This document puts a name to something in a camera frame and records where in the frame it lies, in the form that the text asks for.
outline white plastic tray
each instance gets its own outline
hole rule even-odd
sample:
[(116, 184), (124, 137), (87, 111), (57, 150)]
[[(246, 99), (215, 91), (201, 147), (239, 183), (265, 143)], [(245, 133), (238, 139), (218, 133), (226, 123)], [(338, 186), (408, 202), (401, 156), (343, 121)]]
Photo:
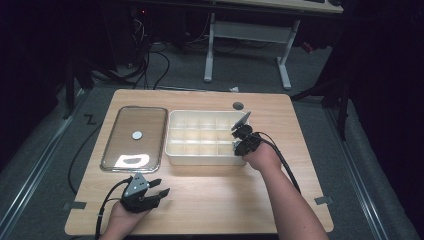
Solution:
[(245, 113), (175, 110), (169, 115), (165, 153), (174, 165), (245, 165), (234, 155), (233, 125)]

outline gray carpet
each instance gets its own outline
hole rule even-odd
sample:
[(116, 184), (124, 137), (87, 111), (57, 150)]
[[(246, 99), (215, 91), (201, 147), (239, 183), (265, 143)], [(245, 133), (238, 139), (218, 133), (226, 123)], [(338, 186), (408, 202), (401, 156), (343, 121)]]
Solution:
[[(170, 61), (168, 73), (158, 88), (190, 88), (210, 91), (228, 91), (239, 87), (240, 92), (296, 94), (312, 87), (331, 49), (318, 50), (311, 54), (294, 48), (289, 56), (287, 68), (292, 80), (292, 90), (282, 89), (275, 57), (281, 46), (267, 48), (238, 47), (232, 53), (218, 52), (215, 55), (214, 79), (212, 83), (203, 82), (205, 62), (204, 49), (187, 48), (185, 51), (168, 47), (165, 54)], [(232, 50), (218, 46), (219, 51)], [(167, 61), (159, 54), (152, 53), (147, 79), (151, 88), (167, 67)], [(64, 133), (51, 162), (23, 210), (19, 220), (10, 232), (9, 239), (70, 239), (64, 232), (69, 214), (64, 210), (65, 203), (72, 202), (74, 194), (70, 190), (67, 174), (71, 162), (71, 182), (78, 188), (84, 169), (95, 144), (97, 132), (82, 145), (87, 137), (101, 124), (113, 92), (123, 86), (109, 82), (97, 82), (96, 87), (80, 97), (80, 107), (73, 114), (72, 122)], [(143, 81), (138, 84), (143, 88)], [(50, 138), (64, 120), (63, 93), (59, 96), (61, 104), (35, 129), (9, 166), (0, 175), (1, 206), (0, 216), (4, 216), (18, 194), (25, 179), (31, 172)], [(339, 146), (333, 125), (315, 98), (294, 102), (296, 114), (301, 125), (312, 161), (326, 196), (333, 199), (329, 205), (335, 228), (329, 233), (331, 239), (374, 239), (373, 232), (363, 212), (357, 193), (344, 162), (344, 154)], [(369, 189), (379, 216), (384, 223), (388, 239), (419, 239), (408, 219), (403, 214), (396, 195), (391, 190), (384, 173), (378, 166), (367, 139), (356, 118), (354, 108), (349, 106), (350, 117), (347, 121), (347, 144), (351, 150), (358, 170)], [(92, 122), (88, 124), (88, 115)], [(252, 239), (275, 239), (275, 236), (251, 236)]]

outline hand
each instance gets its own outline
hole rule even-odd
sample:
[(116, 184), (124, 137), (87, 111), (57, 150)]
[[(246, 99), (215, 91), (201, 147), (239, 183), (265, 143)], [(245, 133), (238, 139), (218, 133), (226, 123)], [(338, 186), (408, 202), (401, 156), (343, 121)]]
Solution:
[(127, 212), (119, 201), (116, 202), (112, 207), (106, 231), (100, 239), (124, 239), (149, 212), (150, 210), (141, 213)]
[(252, 168), (263, 173), (268, 169), (281, 169), (280, 158), (274, 149), (267, 143), (261, 142), (256, 151), (243, 156)]

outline gray floor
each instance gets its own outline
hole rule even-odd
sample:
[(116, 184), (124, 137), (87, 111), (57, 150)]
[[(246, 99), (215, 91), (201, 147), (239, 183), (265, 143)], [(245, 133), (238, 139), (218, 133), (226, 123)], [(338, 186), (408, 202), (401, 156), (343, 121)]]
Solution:
[[(275, 57), (278, 56), (282, 47), (272, 45), (252, 48), (246, 45), (263, 46), (259, 43), (244, 42), (235, 50), (233, 46), (217, 47), (214, 79), (211, 83), (204, 83), (202, 80), (206, 51), (204, 48), (185, 48), (185, 51), (181, 51), (168, 46), (162, 54), (169, 59), (169, 71), (159, 83), (158, 89), (229, 91), (230, 88), (238, 87), (240, 92), (294, 95), (314, 85), (331, 53), (330, 48), (312, 53), (306, 53), (300, 48), (292, 49), (287, 62), (292, 90), (284, 91), (275, 62)], [(160, 50), (164, 49), (164, 46), (158, 45), (155, 48)], [(166, 68), (165, 58), (155, 53), (150, 55), (147, 71), (149, 88)], [(2, 193), (0, 216), (5, 216), (2, 217), (0, 230), (8, 229), (8, 231), (0, 232), (2, 234), (0, 236), (7, 239), (71, 238), (64, 232), (69, 214), (69, 210), (64, 209), (64, 205), (74, 199), (74, 194), (68, 186), (68, 170), (76, 156), (71, 171), (71, 182), (78, 188), (96, 141), (98, 131), (95, 132), (95, 129), (101, 124), (106, 114), (113, 92), (122, 87), (113, 83), (97, 82), (91, 92), (84, 92), (78, 98), (79, 107), (67, 121), (62, 119), (66, 113), (64, 93), (63, 91), (59, 93), (59, 106), (32, 132), (12, 162), (0, 175), (0, 192)], [(143, 88), (143, 81), (140, 81), (138, 87)], [(322, 109), (319, 97), (309, 97), (293, 104), (324, 194), (333, 200), (328, 205), (335, 225), (334, 230), (329, 233), (330, 238), (419, 239), (378, 166), (353, 105), (349, 105), (349, 118), (346, 125), (347, 141), (341, 142), (334, 132), (332, 122), (333, 112), (337, 109)], [(92, 115), (92, 122), (96, 124), (87, 124), (86, 115)], [(51, 142), (64, 125), (68, 127), (60, 141)], [(45, 150), (49, 143), (56, 143), (57, 146), (51, 154), (46, 154)], [(45, 165), (45, 171), (35, 176), (39, 182), (25, 183), (33, 173), (33, 167), (38, 166), (36, 164), (40, 162)], [(24, 208), (22, 211), (14, 212), (19, 218), (13, 218), (17, 220), (8, 222), (10, 227), (5, 228), (4, 220), (11, 215), (10, 206), (13, 206), (16, 196), (20, 196), (21, 188), (28, 184), (32, 184), (35, 191), (29, 191), (28, 198), (23, 198), (19, 205)], [(364, 196), (363, 192), (358, 192), (361, 187), (365, 188), (367, 196)], [(377, 216), (379, 221), (375, 222), (369, 216)], [(252, 239), (265, 239), (265, 237), (271, 239), (273, 236), (251, 237)], [(214, 236), (213, 239), (219, 238), (224, 239), (223, 236)]]

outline small white object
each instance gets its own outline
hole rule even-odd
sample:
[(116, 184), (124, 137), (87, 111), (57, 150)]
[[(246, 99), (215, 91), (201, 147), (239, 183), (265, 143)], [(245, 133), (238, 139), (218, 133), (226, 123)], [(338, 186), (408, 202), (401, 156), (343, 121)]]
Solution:
[(138, 140), (138, 139), (140, 139), (141, 137), (143, 137), (143, 133), (142, 133), (142, 132), (140, 132), (140, 131), (135, 131), (135, 132), (133, 133), (133, 139), (134, 139), (134, 140)]
[(238, 87), (230, 88), (230, 92), (239, 92)]

